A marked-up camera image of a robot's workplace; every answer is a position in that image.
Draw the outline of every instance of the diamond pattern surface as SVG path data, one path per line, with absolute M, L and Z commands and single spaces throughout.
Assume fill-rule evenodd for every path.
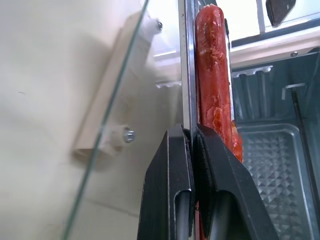
M 242 133 L 244 165 L 249 170 L 281 240 L 303 240 L 293 165 L 293 140 L 286 132 Z

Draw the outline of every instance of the screw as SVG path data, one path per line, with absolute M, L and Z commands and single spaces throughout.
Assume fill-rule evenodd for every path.
M 157 21 L 157 27 L 158 27 L 159 30 L 162 30 L 163 26 L 164 25 L 162 24 L 162 22 Z
M 290 56 L 293 58 L 293 57 L 296 57 L 298 56 L 298 52 L 297 51 L 294 51 L 290 54 Z
M 126 129 L 124 129 L 123 139 L 127 144 L 133 142 L 135 140 L 135 138 L 136 138 L 135 131 L 133 131 L 132 129 L 130 129 L 128 127 Z

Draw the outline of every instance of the stainless steel tray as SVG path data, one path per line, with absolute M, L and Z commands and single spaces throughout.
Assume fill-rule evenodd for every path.
M 318 239 L 298 128 L 287 123 L 246 123 L 238 129 L 244 165 L 280 239 Z

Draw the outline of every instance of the sausage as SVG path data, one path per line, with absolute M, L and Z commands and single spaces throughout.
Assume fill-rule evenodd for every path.
M 226 26 L 222 10 L 213 4 L 195 19 L 197 99 L 200 123 L 214 129 L 242 162 L 242 140 L 234 121 L 228 80 Z

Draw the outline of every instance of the textured metal tray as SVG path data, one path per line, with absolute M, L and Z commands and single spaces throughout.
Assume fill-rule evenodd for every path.
M 292 124 L 242 124 L 244 165 L 281 240 L 318 239 L 299 137 Z

